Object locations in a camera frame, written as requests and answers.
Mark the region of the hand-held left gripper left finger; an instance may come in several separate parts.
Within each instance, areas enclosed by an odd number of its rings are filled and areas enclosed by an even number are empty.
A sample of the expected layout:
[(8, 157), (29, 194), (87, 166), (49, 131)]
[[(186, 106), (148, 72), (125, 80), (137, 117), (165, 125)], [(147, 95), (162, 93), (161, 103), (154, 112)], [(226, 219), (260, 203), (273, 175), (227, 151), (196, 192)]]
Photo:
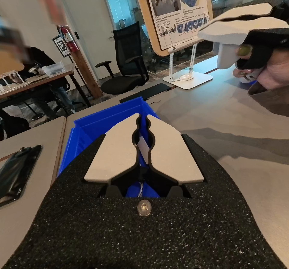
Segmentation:
[(139, 129), (139, 113), (114, 125), (105, 134), (84, 180), (116, 186), (125, 196), (140, 176)]

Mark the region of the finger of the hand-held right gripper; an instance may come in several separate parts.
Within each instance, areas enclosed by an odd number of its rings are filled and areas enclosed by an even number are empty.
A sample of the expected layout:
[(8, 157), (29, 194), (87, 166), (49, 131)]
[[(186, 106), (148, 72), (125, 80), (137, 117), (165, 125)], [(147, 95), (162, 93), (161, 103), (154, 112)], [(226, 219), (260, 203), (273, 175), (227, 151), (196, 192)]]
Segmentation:
[(218, 17), (212, 20), (212, 23), (233, 23), (233, 22), (241, 22), (241, 23), (249, 23), (249, 21), (257, 21), (262, 24), (265, 22), (269, 22), (271, 24), (275, 23), (275, 18), (270, 17), (270, 14), (273, 10), (272, 5), (269, 3), (260, 3), (254, 5), (247, 5), (236, 7), (231, 10), (224, 12)]
[(287, 29), (288, 23), (273, 17), (254, 20), (216, 21), (208, 23), (198, 32), (198, 37), (212, 42), (244, 42), (255, 29)]

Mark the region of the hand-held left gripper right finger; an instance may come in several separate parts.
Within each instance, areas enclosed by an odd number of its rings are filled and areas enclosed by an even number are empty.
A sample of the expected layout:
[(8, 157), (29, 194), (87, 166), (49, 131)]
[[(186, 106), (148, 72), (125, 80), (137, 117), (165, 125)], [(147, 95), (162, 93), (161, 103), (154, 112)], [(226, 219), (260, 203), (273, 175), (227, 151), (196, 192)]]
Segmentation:
[(146, 116), (149, 145), (147, 184), (159, 197), (188, 196), (185, 185), (202, 183), (205, 177), (182, 134), (173, 126)]

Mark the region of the blue plastic bin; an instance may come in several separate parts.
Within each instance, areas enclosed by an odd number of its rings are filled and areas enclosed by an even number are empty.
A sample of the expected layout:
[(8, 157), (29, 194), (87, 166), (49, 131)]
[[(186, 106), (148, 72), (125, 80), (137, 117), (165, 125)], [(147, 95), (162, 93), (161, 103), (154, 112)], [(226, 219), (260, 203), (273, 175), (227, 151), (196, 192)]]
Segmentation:
[[(56, 180), (57, 191), (61, 198), (73, 201), (84, 199), (88, 195), (98, 196), (106, 193), (108, 184), (90, 183), (84, 180), (105, 134), (117, 123), (129, 116), (140, 114), (139, 136), (143, 136), (149, 143), (146, 116), (152, 115), (160, 119), (152, 108), (142, 99), (135, 98), (130, 101), (112, 106), (102, 111), (85, 116), (74, 121), (75, 127), (71, 129), (60, 166), (60, 174)], [(140, 176), (138, 181), (128, 187), (124, 197), (137, 197), (140, 191), (140, 182), (144, 182), (143, 197), (159, 198), (157, 193), (147, 184), (143, 178), (148, 165), (145, 164), (142, 155), (139, 156)]]

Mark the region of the person's right forearm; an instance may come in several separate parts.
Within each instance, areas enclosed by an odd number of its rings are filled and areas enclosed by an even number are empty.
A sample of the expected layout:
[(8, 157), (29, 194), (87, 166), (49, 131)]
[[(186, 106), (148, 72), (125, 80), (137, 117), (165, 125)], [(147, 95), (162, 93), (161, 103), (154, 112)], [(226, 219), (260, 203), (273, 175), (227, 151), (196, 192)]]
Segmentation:
[(267, 90), (255, 82), (248, 95), (273, 114), (289, 117), (289, 86)]

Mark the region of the person's right hand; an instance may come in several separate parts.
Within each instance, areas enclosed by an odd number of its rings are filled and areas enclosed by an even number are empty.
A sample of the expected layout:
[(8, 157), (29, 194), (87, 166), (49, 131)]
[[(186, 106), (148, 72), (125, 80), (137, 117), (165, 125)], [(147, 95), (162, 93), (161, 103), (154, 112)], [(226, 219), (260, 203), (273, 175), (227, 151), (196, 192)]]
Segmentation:
[[(251, 58), (253, 46), (242, 44), (236, 49), (239, 59), (248, 60)], [(240, 70), (235, 68), (233, 76), (237, 78), (249, 79), (254, 74), (254, 69)], [(274, 90), (289, 85), (289, 50), (288, 48), (278, 48), (273, 50), (266, 66), (255, 78), (256, 81), (266, 90)]]

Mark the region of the white board stand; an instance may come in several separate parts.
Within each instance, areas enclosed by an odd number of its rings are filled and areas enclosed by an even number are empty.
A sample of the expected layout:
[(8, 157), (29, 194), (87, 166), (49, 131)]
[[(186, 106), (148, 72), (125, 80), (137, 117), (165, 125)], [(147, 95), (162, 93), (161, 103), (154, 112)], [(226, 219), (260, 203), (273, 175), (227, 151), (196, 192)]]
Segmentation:
[(189, 90), (201, 84), (211, 81), (213, 79), (213, 76), (193, 71), (196, 50), (197, 50), (197, 43), (194, 43), (189, 67), (175, 73), (173, 73), (172, 71), (174, 52), (170, 53), (169, 75), (164, 77), (163, 81), (170, 83), (176, 87), (182, 88), (184, 90)]

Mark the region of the instruction board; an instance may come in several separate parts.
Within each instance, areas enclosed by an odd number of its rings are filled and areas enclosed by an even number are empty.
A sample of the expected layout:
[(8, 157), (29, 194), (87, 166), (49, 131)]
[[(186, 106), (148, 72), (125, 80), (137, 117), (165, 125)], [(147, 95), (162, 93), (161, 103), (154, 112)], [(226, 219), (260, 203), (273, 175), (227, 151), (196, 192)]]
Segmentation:
[(158, 56), (201, 42), (199, 30), (213, 19), (211, 0), (139, 0), (139, 4)]

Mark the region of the wooden office desk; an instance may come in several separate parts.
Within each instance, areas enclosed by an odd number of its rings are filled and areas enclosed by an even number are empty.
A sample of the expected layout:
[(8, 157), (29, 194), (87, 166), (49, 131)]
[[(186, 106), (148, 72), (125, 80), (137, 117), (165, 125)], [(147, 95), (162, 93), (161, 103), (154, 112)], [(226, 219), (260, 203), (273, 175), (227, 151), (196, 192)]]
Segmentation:
[(65, 65), (65, 71), (55, 74), (53, 76), (34, 76), (28, 79), (27, 82), (23, 83), (22, 85), (15, 85), (11, 89), (5, 89), (1, 91), (0, 93), (0, 99), (4, 99), (6, 97), (9, 97), (11, 95), (15, 95), (17, 93), (21, 93), (23, 91), (27, 91), (29, 89), (32, 89), (34, 87), (38, 87), (41, 85), (44, 85), (46, 83), (50, 83), (52, 81), (58, 80), (60, 78), (69, 76), (72, 82), (74, 83), (74, 86), (76, 87), (77, 91), (81, 95), (82, 99), (84, 100), (87, 107), (91, 107), (91, 104), (89, 102), (89, 99), (87, 98), (86, 94), (82, 90), (81, 86), (78, 84), (76, 79), (74, 78), (74, 71), (75, 71), (75, 64), (68, 64)]

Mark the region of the black clipboard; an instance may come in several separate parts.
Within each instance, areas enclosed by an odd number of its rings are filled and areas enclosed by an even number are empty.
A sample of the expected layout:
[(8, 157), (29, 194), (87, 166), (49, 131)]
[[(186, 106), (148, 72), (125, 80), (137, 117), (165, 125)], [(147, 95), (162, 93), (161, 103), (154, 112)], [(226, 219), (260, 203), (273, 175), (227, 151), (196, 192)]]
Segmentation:
[(40, 144), (22, 147), (5, 161), (0, 170), (0, 207), (22, 197), (41, 151)]

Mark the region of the black mesh office chair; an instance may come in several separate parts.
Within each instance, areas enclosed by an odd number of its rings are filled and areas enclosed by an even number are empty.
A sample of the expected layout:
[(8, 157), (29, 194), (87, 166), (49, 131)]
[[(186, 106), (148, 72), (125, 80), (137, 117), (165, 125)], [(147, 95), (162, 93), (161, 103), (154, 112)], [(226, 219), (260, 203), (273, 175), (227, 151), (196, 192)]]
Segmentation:
[(117, 66), (121, 75), (114, 76), (110, 68), (111, 61), (100, 62), (95, 67), (104, 66), (111, 76), (111, 79), (101, 85), (101, 91), (119, 95), (145, 85), (149, 80), (149, 74), (143, 60), (139, 22), (114, 30), (113, 36)]

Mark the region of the black backpack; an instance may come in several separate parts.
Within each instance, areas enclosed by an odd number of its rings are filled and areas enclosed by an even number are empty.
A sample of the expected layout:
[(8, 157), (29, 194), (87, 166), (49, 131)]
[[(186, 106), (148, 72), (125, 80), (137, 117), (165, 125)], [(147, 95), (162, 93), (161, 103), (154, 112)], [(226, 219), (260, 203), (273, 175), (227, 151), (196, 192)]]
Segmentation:
[(11, 116), (3, 109), (0, 109), (0, 117), (0, 141), (4, 140), (4, 131), (6, 138), (10, 138), (31, 129), (26, 119)]

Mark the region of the clear plastic container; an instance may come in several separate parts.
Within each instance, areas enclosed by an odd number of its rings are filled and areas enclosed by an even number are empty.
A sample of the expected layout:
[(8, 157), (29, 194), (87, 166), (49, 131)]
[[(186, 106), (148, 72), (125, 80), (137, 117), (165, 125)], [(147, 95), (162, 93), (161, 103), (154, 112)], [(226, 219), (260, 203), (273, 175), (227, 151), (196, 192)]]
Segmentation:
[(43, 66), (42, 70), (45, 72), (46, 75), (51, 77), (53, 75), (63, 73), (65, 71), (65, 66), (64, 66), (63, 62), (60, 61), (60, 62), (57, 62), (57, 63), (52, 64), (52, 65)]

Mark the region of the black and white marker sign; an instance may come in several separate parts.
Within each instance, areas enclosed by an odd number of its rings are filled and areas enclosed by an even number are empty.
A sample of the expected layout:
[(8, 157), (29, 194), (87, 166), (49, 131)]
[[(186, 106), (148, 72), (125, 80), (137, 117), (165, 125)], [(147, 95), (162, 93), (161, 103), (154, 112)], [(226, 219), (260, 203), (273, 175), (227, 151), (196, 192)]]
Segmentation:
[(63, 58), (69, 57), (71, 55), (65, 41), (62, 39), (60, 35), (52, 38), (52, 41), (57, 47), (58, 51), (60, 52)]

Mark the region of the wooden post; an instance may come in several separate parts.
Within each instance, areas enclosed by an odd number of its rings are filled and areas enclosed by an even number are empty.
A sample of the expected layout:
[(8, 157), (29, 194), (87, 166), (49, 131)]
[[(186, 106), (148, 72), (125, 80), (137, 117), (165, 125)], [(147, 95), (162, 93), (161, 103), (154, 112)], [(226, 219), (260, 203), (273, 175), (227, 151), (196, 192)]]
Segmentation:
[[(38, 1), (42, 4), (44, 9), (48, 13), (48, 16), (49, 16), (51, 22), (53, 24), (55, 24), (56, 27), (57, 27), (57, 25), (67, 25), (68, 26), (68, 22), (67, 22), (68, 19), (67, 19), (67, 16), (65, 14), (62, 0), (38, 0)], [(90, 94), (95, 99), (102, 97), (103, 96), (102, 91), (99, 88), (98, 84), (96, 83), (96, 80), (95, 80), (94, 76), (92, 75), (92, 72), (91, 72), (80, 48), (77, 52), (75, 52), (75, 53), (70, 52), (70, 54), (74, 60), (74, 63), (76, 64), (77, 68), (79, 69), (79, 71), (83, 77), (83, 82), (87, 85), (88, 91), (90, 92)]]

